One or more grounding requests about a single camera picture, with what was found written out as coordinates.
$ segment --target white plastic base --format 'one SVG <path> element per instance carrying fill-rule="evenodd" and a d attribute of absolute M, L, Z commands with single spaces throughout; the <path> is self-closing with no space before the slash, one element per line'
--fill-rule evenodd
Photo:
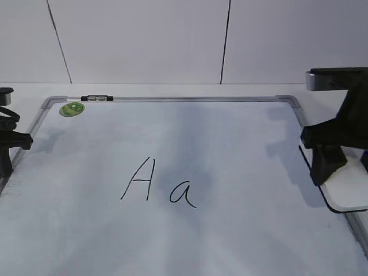
<path fill-rule="evenodd" d="M 312 149 L 300 147 L 309 165 L 312 165 Z M 368 209 L 368 172 L 357 153 L 351 148 L 342 148 L 348 163 L 335 171 L 320 186 L 329 207 L 338 212 Z"/>

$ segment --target green magnet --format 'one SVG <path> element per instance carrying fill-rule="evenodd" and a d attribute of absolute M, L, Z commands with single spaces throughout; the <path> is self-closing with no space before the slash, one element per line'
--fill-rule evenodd
<path fill-rule="evenodd" d="M 85 106 L 80 102 L 71 102 L 60 108 L 60 115 L 64 117 L 73 117 L 81 114 L 85 110 Z"/>

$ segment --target whiteboard surface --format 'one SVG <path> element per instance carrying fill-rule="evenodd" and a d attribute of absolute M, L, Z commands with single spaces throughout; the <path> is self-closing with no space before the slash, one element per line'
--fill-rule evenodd
<path fill-rule="evenodd" d="M 313 186 L 288 104 L 87 103 L 71 118 L 62 105 L 1 195 L 4 275 L 368 274 Z M 148 157 L 148 201 L 147 181 L 120 200 Z M 183 181 L 196 208 L 169 200 Z"/>

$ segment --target black handwriting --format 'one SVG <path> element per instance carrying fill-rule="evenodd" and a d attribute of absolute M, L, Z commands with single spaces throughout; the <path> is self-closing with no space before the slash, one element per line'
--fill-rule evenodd
<path fill-rule="evenodd" d="M 150 188 L 151 188 L 152 176 L 154 175 L 154 170 L 155 170 L 155 163 L 156 163 L 156 160 L 154 159 L 154 164 L 152 165 L 151 177 L 150 177 L 149 179 L 134 179 L 134 177 L 137 175 L 137 173 L 139 172 L 139 170 L 144 166 L 144 164 L 146 164 L 146 162 L 147 162 L 149 159 L 150 159 L 150 157 L 148 157 L 148 158 L 147 158 L 147 159 L 142 163 L 142 165 L 140 165 L 140 167 L 138 168 L 138 170 L 136 170 L 136 172 L 133 174 L 133 176 L 132 176 L 131 180 L 129 181 L 129 184 L 127 185 L 127 187 L 126 187 L 126 189 L 125 189 L 125 192 L 124 192 L 124 194 L 122 195 L 122 197 L 120 198 L 120 200 L 122 200 L 122 199 L 125 197 L 125 195 L 126 195 L 126 193 L 127 193 L 128 189 L 129 189 L 130 185 L 132 184 L 132 182 L 135 182 L 135 181 L 146 181 L 146 182 L 148 182 L 148 181 L 149 181 L 149 184 L 148 184 L 148 190 L 147 190 L 147 197 L 146 197 L 146 199 L 145 199 L 146 201 L 148 201 L 148 197 L 150 196 L 149 194 L 150 194 Z"/>
<path fill-rule="evenodd" d="M 170 194 L 170 202 L 172 202 L 172 203 L 176 203 L 176 202 L 178 202 L 183 196 L 184 196 L 184 194 L 185 194 L 185 200 L 186 200 L 186 202 L 188 202 L 188 204 L 190 205 L 190 206 L 192 206 L 193 208 L 196 208 L 192 203 L 190 203 L 190 201 L 189 201 L 189 199 L 188 199 L 188 191 L 189 191 L 189 187 L 190 187 L 190 185 L 188 185 L 187 186 L 187 188 L 184 190 L 184 192 L 182 193 L 182 195 L 177 199 L 177 200 L 173 200 L 172 199 L 172 194 L 174 194 L 174 191 L 177 189 L 177 188 L 179 188 L 180 186 L 182 186 L 183 184 L 185 184 L 185 183 L 190 183 L 189 181 L 184 181 L 184 182 L 182 182 L 182 183 L 180 183 L 178 186 L 176 186 L 175 187 L 175 189 L 174 190 L 172 190 L 172 192 L 171 192 L 171 194 Z"/>

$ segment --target white wall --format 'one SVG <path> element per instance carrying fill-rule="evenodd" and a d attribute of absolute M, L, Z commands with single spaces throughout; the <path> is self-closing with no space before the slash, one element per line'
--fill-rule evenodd
<path fill-rule="evenodd" d="M 69 82 L 46 0 L 0 1 L 0 82 Z"/>
<path fill-rule="evenodd" d="M 223 83 L 304 83 L 368 66 L 367 0 L 232 0 Z"/>
<path fill-rule="evenodd" d="M 227 0 L 50 0 L 75 83 L 219 83 Z"/>
<path fill-rule="evenodd" d="M 229 0 L 49 0 L 74 83 L 220 83 Z M 0 82 L 69 82 L 47 0 L 0 1 Z M 231 0 L 223 83 L 368 65 L 367 0 Z"/>

